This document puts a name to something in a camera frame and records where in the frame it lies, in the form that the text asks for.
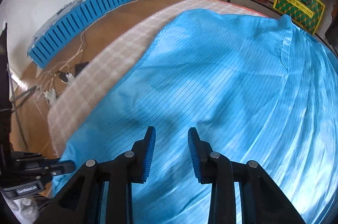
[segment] blue cloth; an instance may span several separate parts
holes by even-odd
[[[230,160],[258,161],[304,220],[319,223],[338,182],[334,66],[287,15],[183,12],[72,135],[62,160],[79,168],[114,159],[154,126],[150,176],[133,185],[135,223],[207,223],[211,186],[198,184],[187,143],[196,127]],[[69,178],[55,177],[54,191]]]

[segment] brown floor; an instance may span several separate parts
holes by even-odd
[[[87,47],[84,50],[84,54],[79,54],[72,62],[69,63],[70,67],[82,62],[91,61],[97,56],[106,46],[112,41],[118,38],[121,34],[138,24],[142,20],[151,16],[152,14],[178,3],[183,0],[139,0],[124,6],[119,7],[116,10],[111,11],[105,17],[102,17],[95,24],[89,27],[83,40],[87,41]],[[62,51],[60,51],[50,64],[44,69],[44,71],[50,70],[55,64],[61,61],[68,60],[78,50],[81,44],[80,36],[76,36]],[[60,68],[62,64],[52,70],[52,74]],[[47,76],[44,82],[39,81],[36,78],[37,68],[31,63],[24,72],[21,80],[28,87],[46,83],[51,75]],[[55,89],[57,93],[61,93],[66,87],[59,78],[55,79]],[[18,87],[16,95],[22,92],[22,88]],[[28,143],[28,150],[30,152],[40,152],[48,158],[54,158],[54,152],[50,143],[47,114],[48,105],[43,99],[38,100],[37,105],[31,97],[25,102],[22,108],[19,109],[21,126]],[[14,114],[12,115],[12,132],[10,134],[11,143],[14,150],[23,151],[24,145],[21,140],[18,126],[15,120]]]

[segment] blue radiator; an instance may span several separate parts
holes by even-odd
[[[77,34],[107,12],[132,0],[85,0],[65,13],[35,40],[28,55],[39,67],[49,61]]]

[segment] green and yellow box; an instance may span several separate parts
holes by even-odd
[[[314,35],[322,20],[325,5],[320,0],[275,0],[273,8],[289,15],[296,25]]]

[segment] metal screw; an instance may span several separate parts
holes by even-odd
[[[93,159],[87,160],[87,162],[86,162],[87,167],[92,167],[94,165],[95,165],[95,160],[93,160]]]
[[[124,156],[127,158],[132,158],[135,155],[133,151],[127,151],[124,153]]]
[[[258,167],[258,163],[254,160],[250,160],[248,163],[249,167],[251,168],[257,168]]]
[[[218,152],[211,152],[211,153],[210,153],[210,156],[211,156],[212,158],[217,159],[217,158],[220,158],[221,155],[220,155]]]

